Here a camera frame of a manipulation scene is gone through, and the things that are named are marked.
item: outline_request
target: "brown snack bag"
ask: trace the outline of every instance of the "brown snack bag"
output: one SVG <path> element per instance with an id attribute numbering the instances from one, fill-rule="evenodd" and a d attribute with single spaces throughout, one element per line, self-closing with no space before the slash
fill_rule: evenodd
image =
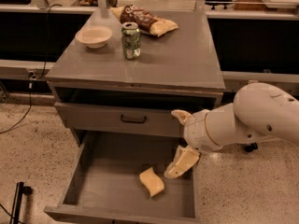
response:
<path id="1" fill-rule="evenodd" d="M 147 10 L 134 5 L 112 7 L 112 13 L 121 22 L 136 22 L 139 29 L 146 34 L 161 36 L 178 28 L 178 25 L 168 19 L 153 16 Z"/>

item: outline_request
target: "open drawer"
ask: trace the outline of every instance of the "open drawer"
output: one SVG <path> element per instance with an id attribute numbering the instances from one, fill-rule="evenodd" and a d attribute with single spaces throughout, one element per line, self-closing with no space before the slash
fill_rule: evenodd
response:
<path id="1" fill-rule="evenodd" d="M 56 103 L 66 128 L 180 137 L 178 119 L 169 110 Z"/>
<path id="2" fill-rule="evenodd" d="M 163 177 L 177 146 L 172 137 L 87 132 L 63 197 L 45 212 L 57 221 L 88 224 L 198 223 L 193 172 Z M 149 167 L 165 185 L 152 199 L 139 180 Z"/>

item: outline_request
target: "black cable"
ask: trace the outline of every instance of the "black cable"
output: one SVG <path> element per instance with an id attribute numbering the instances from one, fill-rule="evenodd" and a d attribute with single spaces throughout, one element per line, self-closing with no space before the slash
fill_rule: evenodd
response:
<path id="1" fill-rule="evenodd" d="M 50 28 L 49 28 L 49 24 L 48 24 L 48 21 L 49 21 L 49 14 L 50 14 L 50 11 L 53 7 L 61 7 L 62 5 L 61 4 L 53 4 L 49 7 L 48 9 L 48 12 L 47 12 L 47 15 L 46 15 L 46 28 L 47 28 L 47 45 L 46 45 L 46 55 L 45 55 L 45 62 L 44 62 L 44 67 L 43 67 L 43 70 L 42 70 L 42 73 L 40 75 L 40 77 L 38 77 L 37 79 L 41 79 L 45 76 L 45 71 L 46 71 L 46 65 L 47 65 L 47 59 L 48 59 L 48 55 L 49 55 L 49 46 L 50 46 Z"/>
<path id="2" fill-rule="evenodd" d="M 29 108 L 26 111 L 26 113 L 23 115 L 23 117 L 18 122 L 16 122 L 14 125 L 12 125 L 9 129 L 7 129 L 5 131 L 1 131 L 0 134 L 7 133 L 7 132 L 13 130 L 13 128 L 15 128 L 19 123 L 21 123 L 26 118 L 26 116 L 28 115 L 28 113 L 30 112 L 31 107 L 32 107 L 31 89 L 32 89 L 32 80 L 30 80 L 30 83 L 29 83 Z"/>
<path id="3" fill-rule="evenodd" d="M 1 207 L 1 208 L 8 214 L 11 218 L 14 218 L 2 204 L 0 204 L 0 207 Z"/>

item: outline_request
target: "gray countertop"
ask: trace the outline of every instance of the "gray countertop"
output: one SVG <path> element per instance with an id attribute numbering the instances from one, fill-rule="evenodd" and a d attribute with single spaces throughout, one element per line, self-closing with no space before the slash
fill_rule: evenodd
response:
<path id="1" fill-rule="evenodd" d="M 73 40 L 47 80 L 224 89 L 206 15 L 200 11 L 152 13 L 175 21 L 179 29 L 159 38 L 142 35 L 141 56 L 129 61 L 122 54 L 121 24 L 109 10 L 96 9 L 85 26 L 108 26 L 112 38 L 101 49 L 89 49 Z"/>

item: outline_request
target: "green can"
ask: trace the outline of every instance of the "green can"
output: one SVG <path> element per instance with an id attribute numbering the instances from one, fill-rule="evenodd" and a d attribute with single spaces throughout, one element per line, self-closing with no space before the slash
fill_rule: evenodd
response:
<path id="1" fill-rule="evenodd" d="M 132 60 L 140 56 L 140 30 L 135 22 L 125 22 L 121 28 L 122 48 L 126 59 Z"/>

